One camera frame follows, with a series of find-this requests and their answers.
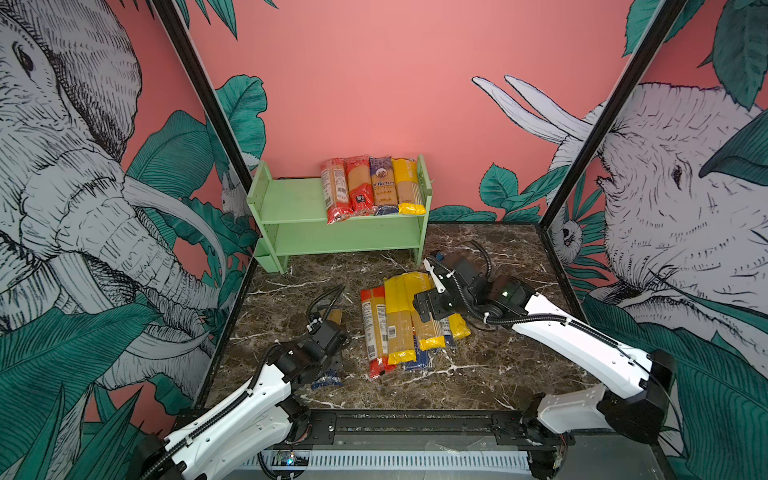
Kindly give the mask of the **yellow spaghetti pack top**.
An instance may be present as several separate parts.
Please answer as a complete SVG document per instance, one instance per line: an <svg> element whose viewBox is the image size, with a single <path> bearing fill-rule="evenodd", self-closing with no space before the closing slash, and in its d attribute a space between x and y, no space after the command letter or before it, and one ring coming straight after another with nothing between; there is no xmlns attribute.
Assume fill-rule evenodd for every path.
<svg viewBox="0 0 768 480"><path fill-rule="evenodd" d="M417 162L408 158L392 160L400 214L424 215L426 206L421 195Z"/></svg>

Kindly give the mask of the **blue Ankara spaghetti pack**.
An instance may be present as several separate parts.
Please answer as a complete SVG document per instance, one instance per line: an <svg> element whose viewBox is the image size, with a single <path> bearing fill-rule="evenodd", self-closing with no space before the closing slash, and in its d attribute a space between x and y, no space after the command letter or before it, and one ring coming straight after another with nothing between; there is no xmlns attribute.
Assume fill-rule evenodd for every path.
<svg viewBox="0 0 768 480"><path fill-rule="evenodd" d="M392 158L371 157L369 165L376 214L397 214L399 207Z"/></svg>

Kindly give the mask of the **red yellow spaghetti pack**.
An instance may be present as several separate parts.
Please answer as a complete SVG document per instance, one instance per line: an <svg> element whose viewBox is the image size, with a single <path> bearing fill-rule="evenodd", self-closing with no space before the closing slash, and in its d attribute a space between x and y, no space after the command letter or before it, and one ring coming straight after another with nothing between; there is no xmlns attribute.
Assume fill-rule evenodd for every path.
<svg viewBox="0 0 768 480"><path fill-rule="evenodd" d="M345 172L350 206L356 216L375 213L373 185L368 155L358 155L345 160Z"/></svg>

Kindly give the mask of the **red spaghetti pack white label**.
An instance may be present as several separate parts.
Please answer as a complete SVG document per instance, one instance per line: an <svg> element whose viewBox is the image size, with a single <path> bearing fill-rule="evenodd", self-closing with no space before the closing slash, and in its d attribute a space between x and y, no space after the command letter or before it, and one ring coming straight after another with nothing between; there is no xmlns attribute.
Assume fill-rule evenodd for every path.
<svg viewBox="0 0 768 480"><path fill-rule="evenodd" d="M329 159L321 165L321 183L327 213L327 223L334 224L354 214L349 199L345 160Z"/></svg>

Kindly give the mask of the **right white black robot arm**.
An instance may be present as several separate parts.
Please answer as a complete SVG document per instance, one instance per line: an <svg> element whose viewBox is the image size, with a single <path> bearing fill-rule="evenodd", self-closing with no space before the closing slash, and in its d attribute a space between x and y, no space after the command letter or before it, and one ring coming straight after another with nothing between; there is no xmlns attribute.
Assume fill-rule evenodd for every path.
<svg viewBox="0 0 768 480"><path fill-rule="evenodd" d="M597 385L569 394L543 394L520 420L528 434L606 430L643 444L654 443L665 424L676 374L674 358L624 344L557 307L543 294L508 275L497 278L467 258L430 255L424 267L433 288L416 294L422 321L454 313L490 329L527 336L579 365Z"/></svg>

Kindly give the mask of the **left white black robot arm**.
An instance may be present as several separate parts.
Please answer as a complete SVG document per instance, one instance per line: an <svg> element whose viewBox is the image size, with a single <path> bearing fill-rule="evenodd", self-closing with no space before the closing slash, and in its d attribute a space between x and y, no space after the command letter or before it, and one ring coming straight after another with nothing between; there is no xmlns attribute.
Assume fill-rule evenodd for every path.
<svg viewBox="0 0 768 480"><path fill-rule="evenodd" d="M136 448L128 479L223 479L257 453L311 431L311 413L293 394L326 371L346 331L324 321L291 341L275 342L250 380L164 439Z"/></svg>

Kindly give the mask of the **green wooden two-tier shelf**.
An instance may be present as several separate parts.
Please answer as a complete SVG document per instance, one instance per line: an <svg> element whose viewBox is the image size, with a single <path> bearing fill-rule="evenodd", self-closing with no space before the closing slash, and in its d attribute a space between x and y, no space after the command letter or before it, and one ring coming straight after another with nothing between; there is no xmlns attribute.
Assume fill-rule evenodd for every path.
<svg viewBox="0 0 768 480"><path fill-rule="evenodd" d="M329 224L318 177L275 179L265 161L255 169L247 205L260 232L253 258L284 274L293 256L408 250L420 261L429 215L352 217Z"/></svg>

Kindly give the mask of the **yellow spaghetti pack white label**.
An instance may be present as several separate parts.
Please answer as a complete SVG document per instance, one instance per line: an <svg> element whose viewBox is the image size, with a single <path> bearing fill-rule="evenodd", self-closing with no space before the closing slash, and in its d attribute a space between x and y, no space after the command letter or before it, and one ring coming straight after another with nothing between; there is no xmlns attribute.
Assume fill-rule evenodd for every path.
<svg viewBox="0 0 768 480"><path fill-rule="evenodd" d="M444 337L447 342L462 340L471 335L471 331L464 318L454 313L439 321Z"/></svg>

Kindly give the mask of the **blue yellow spaghetti pack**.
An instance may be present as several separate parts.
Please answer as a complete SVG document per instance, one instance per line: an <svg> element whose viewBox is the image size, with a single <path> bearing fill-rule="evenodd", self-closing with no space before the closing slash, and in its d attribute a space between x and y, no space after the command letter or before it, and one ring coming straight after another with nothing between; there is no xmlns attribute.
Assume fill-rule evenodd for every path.
<svg viewBox="0 0 768 480"><path fill-rule="evenodd" d="M333 308L328 316L328 320L340 325L342 323L342 310ZM311 384L312 390L324 387L341 386L341 374L343 370L342 353L337 352L331 359L330 366L320 374L320 376Z"/></svg>

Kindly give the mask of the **yellow Pastatime spaghetti pack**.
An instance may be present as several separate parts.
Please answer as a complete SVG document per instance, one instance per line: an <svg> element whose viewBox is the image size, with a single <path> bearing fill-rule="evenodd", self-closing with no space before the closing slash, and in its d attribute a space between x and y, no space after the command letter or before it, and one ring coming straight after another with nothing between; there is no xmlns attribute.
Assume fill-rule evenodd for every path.
<svg viewBox="0 0 768 480"><path fill-rule="evenodd" d="M422 272L410 272L403 275L406 289L406 304L409 307L415 338L419 349L427 351L445 348L442 326L435 321L427 304L425 292L433 288L430 276Z"/></svg>

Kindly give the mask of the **yellow spaghetti pack barcode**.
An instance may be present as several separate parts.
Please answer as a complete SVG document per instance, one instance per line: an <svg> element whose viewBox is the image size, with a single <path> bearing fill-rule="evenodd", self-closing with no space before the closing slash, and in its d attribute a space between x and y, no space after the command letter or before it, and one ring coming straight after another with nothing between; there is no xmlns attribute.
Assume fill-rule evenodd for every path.
<svg viewBox="0 0 768 480"><path fill-rule="evenodd" d="M416 360L414 334L406 288L401 276L385 281L385 309L388 336L388 364L398 365Z"/></svg>

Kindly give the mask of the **red spaghetti pack lower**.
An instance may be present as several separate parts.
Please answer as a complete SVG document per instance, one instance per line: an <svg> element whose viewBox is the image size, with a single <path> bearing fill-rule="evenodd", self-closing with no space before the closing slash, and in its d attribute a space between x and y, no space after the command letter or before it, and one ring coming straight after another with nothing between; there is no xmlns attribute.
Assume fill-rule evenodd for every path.
<svg viewBox="0 0 768 480"><path fill-rule="evenodd" d="M395 369L388 360L385 288L379 286L361 291L360 301L369 364L368 376L373 380Z"/></svg>

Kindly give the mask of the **blue spaghetti pack underneath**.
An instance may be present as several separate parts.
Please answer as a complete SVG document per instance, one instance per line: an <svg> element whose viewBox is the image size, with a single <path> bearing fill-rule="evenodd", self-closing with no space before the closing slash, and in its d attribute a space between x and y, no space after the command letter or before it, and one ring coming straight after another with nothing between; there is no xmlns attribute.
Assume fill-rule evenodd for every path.
<svg viewBox="0 0 768 480"><path fill-rule="evenodd" d="M430 355L425 351L417 351L416 359L402 364L405 371L427 371L431 366Z"/></svg>

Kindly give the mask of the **white perforated strip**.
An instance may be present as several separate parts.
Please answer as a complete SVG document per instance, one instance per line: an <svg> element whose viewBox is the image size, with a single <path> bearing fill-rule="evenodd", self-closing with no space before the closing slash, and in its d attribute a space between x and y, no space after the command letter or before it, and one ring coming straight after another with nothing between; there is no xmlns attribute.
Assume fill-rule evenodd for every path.
<svg viewBox="0 0 768 480"><path fill-rule="evenodd" d="M479 471L529 474L524 451L267 450L244 463L275 473L310 471Z"/></svg>

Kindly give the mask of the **right black frame post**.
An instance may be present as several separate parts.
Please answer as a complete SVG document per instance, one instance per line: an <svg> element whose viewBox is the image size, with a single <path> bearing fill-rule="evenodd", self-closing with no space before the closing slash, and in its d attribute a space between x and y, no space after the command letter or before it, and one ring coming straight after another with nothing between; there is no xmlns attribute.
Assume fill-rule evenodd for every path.
<svg viewBox="0 0 768 480"><path fill-rule="evenodd" d="M539 221L538 226L541 229L551 227L556 214L596 156L598 147L624 109L633 89L639 84L686 4L686 0L666 0L661 1L657 6L595 126L589 132L551 205Z"/></svg>

